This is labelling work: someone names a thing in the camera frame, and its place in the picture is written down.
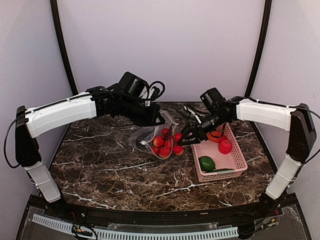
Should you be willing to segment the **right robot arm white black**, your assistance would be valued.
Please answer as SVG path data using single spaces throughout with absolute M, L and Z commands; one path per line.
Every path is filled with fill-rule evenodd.
M 266 217 L 274 210 L 287 187 L 296 180 L 301 169 L 315 157 L 311 151 L 317 133 L 312 117 L 319 115 L 304 103 L 298 106 L 282 105 L 242 96 L 227 100 L 215 87 L 204 92 L 200 99 L 209 112 L 207 115 L 199 117 L 187 108 L 178 110 L 185 119 L 191 120 L 181 131 L 182 137 L 178 143 L 182 146 L 208 140 L 209 132 L 233 120 L 265 124 L 289 132 L 285 158 L 255 205 L 255 213 Z

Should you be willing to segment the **red lychee bunch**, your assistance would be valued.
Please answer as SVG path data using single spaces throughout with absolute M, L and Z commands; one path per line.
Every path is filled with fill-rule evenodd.
M 165 160 L 172 154 L 180 156 L 184 153 L 184 148 L 178 144 L 182 133 L 176 133 L 175 125 L 163 127 L 160 134 L 156 134 L 151 141 L 151 151 L 159 159 Z

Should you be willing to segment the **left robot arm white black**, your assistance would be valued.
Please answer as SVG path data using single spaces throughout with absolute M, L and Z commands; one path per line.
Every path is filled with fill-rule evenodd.
M 73 122 L 102 116 L 122 116 L 138 127 L 163 125 L 165 119 L 160 106 L 154 103 L 157 97 L 141 98 L 140 94 L 141 90 L 125 90 L 116 83 L 110 87 L 93 87 L 47 105 L 17 109 L 16 118 L 10 124 L 15 127 L 15 160 L 58 217 L 67 218 L 71 208 L 62 200 L 63 194 L 42 162 L 37 137 Z

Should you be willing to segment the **clear zip top bag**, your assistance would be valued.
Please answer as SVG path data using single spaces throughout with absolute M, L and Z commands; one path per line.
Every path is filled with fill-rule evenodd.
M 174 130 L 177 133 L 177 129 L 179 125 L 178 122 L 169 114 L 168 111 L 160 110 L 160 113 L 165 118 L 165 124 L 157 125 L 157 126 L 140 127 L 139 130 L 133 133 L 128 139 L 129 144 L 133 146 L 136 150 L 139 150 L 146 154 L 153 155 L 155 157 L 157 156 L 153 154 L 151 150 L 153 138 L 157 134 L 161 133 L 162 128 L 170 127 L 171 124 L 175 126 Z

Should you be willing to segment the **green cucumber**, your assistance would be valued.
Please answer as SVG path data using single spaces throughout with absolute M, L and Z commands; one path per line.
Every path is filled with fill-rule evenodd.
M 205 173 L 217 173 L 217 172 L 227 172 L 227 171 L 231 171 L 231 172 L 234 172 L 235 171 L 235 169 L 233 169 L 233 168 L 220 168 L 220 169 L 213 169 L 213 170 L 211 170 L 211 171 L 207 171 L 207 172 L 205 172 Z

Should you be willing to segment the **green lime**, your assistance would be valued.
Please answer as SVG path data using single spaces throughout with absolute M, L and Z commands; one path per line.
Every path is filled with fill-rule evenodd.
M 216 169 L 214 160 L 209 156 L 201 156 L 198 158 L 200 168 L 203 172 L 213 172 Z

